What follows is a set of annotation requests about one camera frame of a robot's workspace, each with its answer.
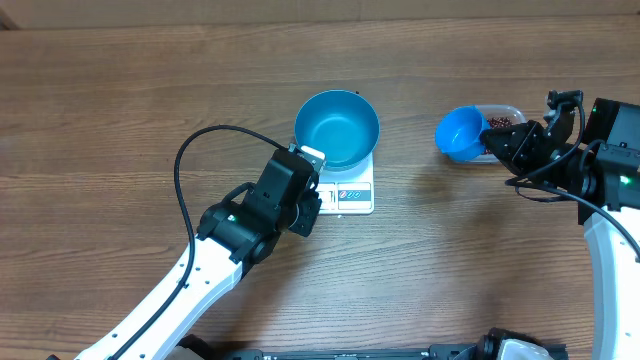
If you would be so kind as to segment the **red adzuki beans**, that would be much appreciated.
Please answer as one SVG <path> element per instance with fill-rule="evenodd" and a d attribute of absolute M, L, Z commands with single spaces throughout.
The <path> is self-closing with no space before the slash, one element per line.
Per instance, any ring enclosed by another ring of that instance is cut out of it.
<path fill-rule="evenodd" d="M 480 135 L 480 142 L 484 146 L 484 155 L 501 153 L 509 146 L 514 123 L 509 117 L 491 117 L 488 119 L 489 128 Z"/>

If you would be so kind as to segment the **blue plastic measuring scoop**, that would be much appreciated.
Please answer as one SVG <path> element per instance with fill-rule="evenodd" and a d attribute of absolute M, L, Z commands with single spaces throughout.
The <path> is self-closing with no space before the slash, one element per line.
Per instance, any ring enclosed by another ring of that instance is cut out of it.
<path fill-rule="evenodd" d="M 480 135 L 489 128 L 487 119 L 476 106 L 459 107 L 441 120 L 435 143 L 451 160 L 468 162 L 485 152 Z"/>

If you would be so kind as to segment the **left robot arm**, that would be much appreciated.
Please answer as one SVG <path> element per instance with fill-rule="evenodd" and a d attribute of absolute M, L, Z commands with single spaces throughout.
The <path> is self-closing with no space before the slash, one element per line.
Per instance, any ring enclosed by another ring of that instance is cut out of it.
<path fill-rule="evenodd" d="M 275 151 L 257 184 L 246 183 L 210 207 L 169 273 L 79 358 L 194 358 L 179 343 L 196 321 L 270 256 L 284 232 L 310 234 L 324 165 L 324 154 L 307 146 Z"/>

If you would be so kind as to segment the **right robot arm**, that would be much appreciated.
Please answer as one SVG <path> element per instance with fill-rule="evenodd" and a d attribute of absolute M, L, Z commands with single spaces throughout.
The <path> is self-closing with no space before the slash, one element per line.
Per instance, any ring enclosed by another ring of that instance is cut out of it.
<path fill-rule="evenodd" d="M 548 95 L 543 122 L 485 130 L 515 190 L 574 201 L 592 264 L 595 359 L 639 356 L 639 108 L 579 91 Z"/>

